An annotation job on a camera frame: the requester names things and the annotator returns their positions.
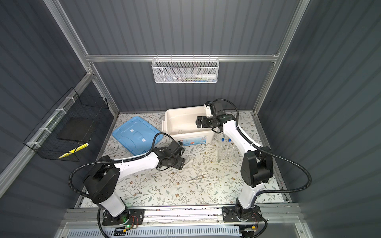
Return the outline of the blue capped test tube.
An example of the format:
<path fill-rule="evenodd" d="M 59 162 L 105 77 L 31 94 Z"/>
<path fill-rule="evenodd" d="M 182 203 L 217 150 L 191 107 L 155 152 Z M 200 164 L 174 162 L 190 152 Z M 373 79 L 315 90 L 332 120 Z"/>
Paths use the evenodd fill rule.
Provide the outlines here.
<path fill-rule="evenodd" d="M 226 151 L 225 151 L 226 158 L 230 159 L 232 157 L 232 153 L 233 152 L 234 152 L 234 146 L 232 144 L 232 140 L 228 139 L 227 146 L 226 146 Z"/>
<path fill-rule="evenodd" d="M 220 140 L 219 149 L 218 149 L 218 159 L 219 160 L 221 159 L 221 154 L 222 154 L 224 145 L 225 145 L 225 138 L 222 137 L 221 140 Z"/>

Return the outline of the white plastic dropper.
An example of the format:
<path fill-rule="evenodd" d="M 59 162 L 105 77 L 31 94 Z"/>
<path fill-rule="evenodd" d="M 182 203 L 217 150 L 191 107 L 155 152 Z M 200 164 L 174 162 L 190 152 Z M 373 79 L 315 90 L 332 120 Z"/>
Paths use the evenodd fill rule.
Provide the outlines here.
<path fill-rule="evenodd" d="M 185 162 L 184 167 L 188 167 L 193 163 L 194 159 L 189 159 Z"/>

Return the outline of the white plastic storage bin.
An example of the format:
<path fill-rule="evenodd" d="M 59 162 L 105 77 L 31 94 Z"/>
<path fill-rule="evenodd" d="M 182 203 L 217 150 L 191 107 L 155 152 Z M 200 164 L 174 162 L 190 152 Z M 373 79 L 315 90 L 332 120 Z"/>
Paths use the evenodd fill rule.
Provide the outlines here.
<path fill-rule="evenodd" d="M 162 121 L 162 131 L 184 146 L 209 144 L 215 133 L 211 128 L 198 128 L 198 116 L 206 116 L 205 106 L 169 109 Z"/>

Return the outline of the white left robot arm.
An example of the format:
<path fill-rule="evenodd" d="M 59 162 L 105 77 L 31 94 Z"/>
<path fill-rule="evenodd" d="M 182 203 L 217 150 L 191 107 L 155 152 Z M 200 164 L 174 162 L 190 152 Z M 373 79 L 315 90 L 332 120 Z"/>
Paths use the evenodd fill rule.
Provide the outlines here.
<path fill-rule="evenodd" d="M 113 218 L 126 221 L 129 218 L 127 205 L 115 192 L 116 185 L 132 174 L 151 169 L 175 168 L 181 170 L 185 164 L 182 157 L 185 149 L 180 141 L 173 141 L 167 147 L 155 147 L 149 155 L 142 158 L 132 158 L 131 161 L 101 159 L 99 164 L 92 166 L 84 179 L 84 186 L 94 204 L 106 210 Z"/>

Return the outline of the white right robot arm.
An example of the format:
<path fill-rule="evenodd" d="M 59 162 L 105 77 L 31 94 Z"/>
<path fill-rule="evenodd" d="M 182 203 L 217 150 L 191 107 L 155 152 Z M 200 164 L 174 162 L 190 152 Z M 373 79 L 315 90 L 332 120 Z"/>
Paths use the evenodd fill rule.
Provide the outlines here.
<path fill-rule="evenodd" d="M 273 177 L 272 157 L 267 153 L 269 148 L 261 147 L 253 142 L 239 125 L 239 110 L 236 106 L 236 116 L 226 114 L 221 102 L 231 103 L 226 99 L 207 101 L 204 104 L 205 116 L 198 116 L 195 123 L 200 128 L 211 128 L 215 133 L 228 136 L 243 156 L 241 177 L 243 188 L 236 199 L 236 205 L 231 215 L 240 221 L 247 221 L 252 217 L 258 218 L 255 211 L 257 198 L 264 191 L 265 184 Z"/>

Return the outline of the clear test tube rack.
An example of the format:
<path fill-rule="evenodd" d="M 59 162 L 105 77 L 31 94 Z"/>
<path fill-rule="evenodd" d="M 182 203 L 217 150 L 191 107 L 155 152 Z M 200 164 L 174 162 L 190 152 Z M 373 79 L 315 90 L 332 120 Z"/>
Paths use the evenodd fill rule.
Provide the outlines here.
<path fill-rule="evenodd" d="M 217 150 L 217 162 L 239 162 L 239 152 L 233 142 L 221 142 Z"/>

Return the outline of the blue plastic bin lid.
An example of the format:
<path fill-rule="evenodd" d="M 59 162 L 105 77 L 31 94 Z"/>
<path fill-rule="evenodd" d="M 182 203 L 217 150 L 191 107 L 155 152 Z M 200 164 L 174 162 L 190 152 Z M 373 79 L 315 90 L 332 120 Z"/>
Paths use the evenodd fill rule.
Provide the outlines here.
<path fill-rule="evenodd" d="M 113 137 L 133 155 L 148 152 L 160 131 L 141 117 L 133 117 L 112 133 Z"/>

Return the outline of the white bottle in basket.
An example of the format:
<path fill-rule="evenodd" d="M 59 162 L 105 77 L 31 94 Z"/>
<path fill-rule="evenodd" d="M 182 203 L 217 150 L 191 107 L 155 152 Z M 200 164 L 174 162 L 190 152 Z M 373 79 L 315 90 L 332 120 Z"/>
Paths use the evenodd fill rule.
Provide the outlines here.
<path fill-rule="evenodd" d="M 198 74 L 195 75 L 196 78 L 204 79 L 204 80 L 215 80 L 217 78 L 216 74 Z"/>

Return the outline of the black pad in basket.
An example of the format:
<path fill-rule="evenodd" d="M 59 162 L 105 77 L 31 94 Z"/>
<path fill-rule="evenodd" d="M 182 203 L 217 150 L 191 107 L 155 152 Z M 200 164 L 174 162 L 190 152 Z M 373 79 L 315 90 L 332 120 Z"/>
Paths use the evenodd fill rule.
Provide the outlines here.
<path fill-rule="evenodd" d="M 85 118 L 70 118 L 58 133 L 57 139 L 88 143 L 97 129 L 98 122 Z"/>

